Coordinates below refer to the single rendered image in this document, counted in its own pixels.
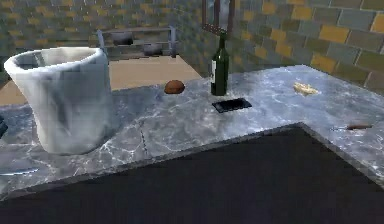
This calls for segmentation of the dark green wine bottle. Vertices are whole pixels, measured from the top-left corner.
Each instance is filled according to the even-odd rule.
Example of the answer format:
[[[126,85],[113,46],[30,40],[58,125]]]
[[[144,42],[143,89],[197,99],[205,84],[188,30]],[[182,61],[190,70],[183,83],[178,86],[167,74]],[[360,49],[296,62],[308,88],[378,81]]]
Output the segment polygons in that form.
[[[226,33],[220,33],[219,47],[211,62],[211,93],[215,96],[224,96],[227,91],[229,54],[225,48]]]

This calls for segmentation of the black object at edge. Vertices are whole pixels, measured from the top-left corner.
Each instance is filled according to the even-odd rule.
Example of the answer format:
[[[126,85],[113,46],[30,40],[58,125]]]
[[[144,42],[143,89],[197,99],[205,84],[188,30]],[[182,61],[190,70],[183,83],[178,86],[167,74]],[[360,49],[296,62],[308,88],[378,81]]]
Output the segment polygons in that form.
[[[6,125],[4,118],[0,115],[0,138],[5,134],[7,129],[8,126]]]

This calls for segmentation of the dark round bowl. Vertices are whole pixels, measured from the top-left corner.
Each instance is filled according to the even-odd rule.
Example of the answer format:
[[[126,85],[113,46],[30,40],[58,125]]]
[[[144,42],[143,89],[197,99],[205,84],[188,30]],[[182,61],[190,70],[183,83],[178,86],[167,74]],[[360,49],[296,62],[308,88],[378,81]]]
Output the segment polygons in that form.
[[[161,44],[146,44],[143,46],[143,52],[146,56],[152,55],[161,55],[162,54],[162,45]]]

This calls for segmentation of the white marbled bucket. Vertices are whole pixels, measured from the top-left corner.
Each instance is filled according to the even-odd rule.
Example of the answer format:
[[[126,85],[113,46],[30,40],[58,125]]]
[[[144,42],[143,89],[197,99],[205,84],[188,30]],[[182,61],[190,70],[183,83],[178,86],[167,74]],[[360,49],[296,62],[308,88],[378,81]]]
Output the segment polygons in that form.
[[[31,107],[45,151],[84,154],[118,129],[109,61],[102,49],[26,51],[7,59],[4,69]]]

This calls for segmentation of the black flat phone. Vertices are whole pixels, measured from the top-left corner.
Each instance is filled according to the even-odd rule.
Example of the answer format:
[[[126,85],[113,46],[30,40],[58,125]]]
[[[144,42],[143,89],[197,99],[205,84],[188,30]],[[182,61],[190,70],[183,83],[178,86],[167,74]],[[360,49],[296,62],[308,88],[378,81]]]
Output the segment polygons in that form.
[[[249,108],[251,107],[251,104],[244,98],[237,98],[237,99],[215,102],[213,103],[213,106],[219,113],[224,113],[228,111]]]

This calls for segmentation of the brown handled knife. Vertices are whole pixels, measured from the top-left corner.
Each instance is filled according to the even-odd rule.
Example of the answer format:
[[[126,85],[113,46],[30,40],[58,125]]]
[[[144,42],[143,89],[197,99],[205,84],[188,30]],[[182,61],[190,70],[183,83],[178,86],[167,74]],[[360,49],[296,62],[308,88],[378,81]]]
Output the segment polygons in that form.
[[[372,127],[372,124],[350,124],[342,127],[331,127],[330,130],[362,130]]]

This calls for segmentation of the dark round pot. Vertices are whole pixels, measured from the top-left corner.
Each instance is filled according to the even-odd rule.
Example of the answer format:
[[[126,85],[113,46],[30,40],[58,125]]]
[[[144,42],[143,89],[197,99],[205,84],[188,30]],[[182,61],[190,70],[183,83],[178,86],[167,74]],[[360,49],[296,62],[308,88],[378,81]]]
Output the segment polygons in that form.
[[[131,45],[133,35],[130,32],[116,32],[111,34],[114,45]]]

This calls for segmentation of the pale yellow bread piece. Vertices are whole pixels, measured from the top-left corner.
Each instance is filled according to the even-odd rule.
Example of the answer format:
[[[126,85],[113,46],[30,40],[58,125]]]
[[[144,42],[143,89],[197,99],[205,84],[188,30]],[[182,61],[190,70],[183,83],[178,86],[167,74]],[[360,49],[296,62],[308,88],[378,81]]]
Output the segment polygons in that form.
[[[299,92],[303,95],[311,95],[318,93],[318,91],[309,84],[295,82],[293,88],[296,92]]]

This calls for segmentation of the grey metal shelf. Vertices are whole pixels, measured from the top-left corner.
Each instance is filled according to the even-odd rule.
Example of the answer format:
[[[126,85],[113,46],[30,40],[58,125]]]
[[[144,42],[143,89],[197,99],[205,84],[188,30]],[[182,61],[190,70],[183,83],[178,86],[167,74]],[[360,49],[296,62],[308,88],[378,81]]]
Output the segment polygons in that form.
[[[133,43],[131,45],[114,45],[111,34],[116,32],[130,32],[133,35]],[[172,26],[98,29],[95,34],[99,47],[107,54],[111,61],[158,56],[175,58],[177,55],[176,29]],[[144,54],[143,46],[151,43],[162,45],[161,55],[146,56]]]

